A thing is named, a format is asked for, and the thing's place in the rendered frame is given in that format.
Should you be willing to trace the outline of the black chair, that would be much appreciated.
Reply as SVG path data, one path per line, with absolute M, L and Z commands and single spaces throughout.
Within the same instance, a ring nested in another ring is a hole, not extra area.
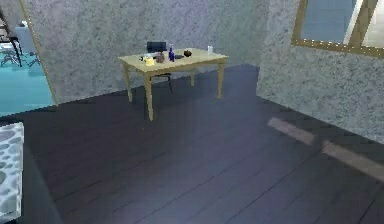
M 147 52 L 151 54 L 156 61 L 156 55 L 158 52 L 162 52 L 164 54 L 167 51 L 167 44 L 164 41 L 148 41 L 146 49 Z M 157 77 L 166 77 L 168 80 L 170 92 L 173 92 L 170 73 L 157 74 Z

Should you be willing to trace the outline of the wooden framed window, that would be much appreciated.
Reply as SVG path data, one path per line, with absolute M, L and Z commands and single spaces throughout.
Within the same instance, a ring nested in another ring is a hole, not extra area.
M 384 59 L 384 0 L 300 0 L 291 44 Z

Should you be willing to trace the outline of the light wooden table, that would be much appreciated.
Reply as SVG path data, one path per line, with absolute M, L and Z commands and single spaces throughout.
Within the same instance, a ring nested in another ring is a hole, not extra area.
M 163 63 L 157 63 L 154 60 L 153 66 L 147 66 L 145 64 L 146 57 L 153 56 L 149 53 L 145 55 L 130 55 L 130 56 L 120 56 L 118 60 L 122 64 L 124 71 L 127 96 L 130 102 L 133 101 L 133 95 L 131 91 L 130 83 L 130 71 L 134 70 L 139 73 L 144 78 L 144 89 L 145 89 L 145 99 L 148 111 L 149 120 L 154 119 L 153 115 L 153 104 L 152 104 L 152 84 L 151 80 L 157 74 L 163 73 L 172 73 L 179 71 L 189 71 L 191 77 L 191 86 L 194 86 L 194 69 L 202 65 L 217 65 L 218 69 L 218 83 L 217 83 L 217 98 L 222 98 L 222 86 L 224 80 L 224 67 L 228 56 L 213 53 L 208 55 L 207 50 L 191 48 L 190 51 L 192 55 L 190 57 L 185 57 L 182 59 L 176 59 L 174 62 L 171 62 L 169 59 L 165 58 Z

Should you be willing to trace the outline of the black thin-legged table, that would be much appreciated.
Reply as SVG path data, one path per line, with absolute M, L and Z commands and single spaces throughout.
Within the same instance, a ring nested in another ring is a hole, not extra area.
M 7 19 L 0 8 L 0 52 L 4 53 L 4 59 L 0 62 L 3 66 L 6 62 L 16 63 L 19 67 L 22 66 L 22 50 L 19 46 L 19 40 L 9 28 Z

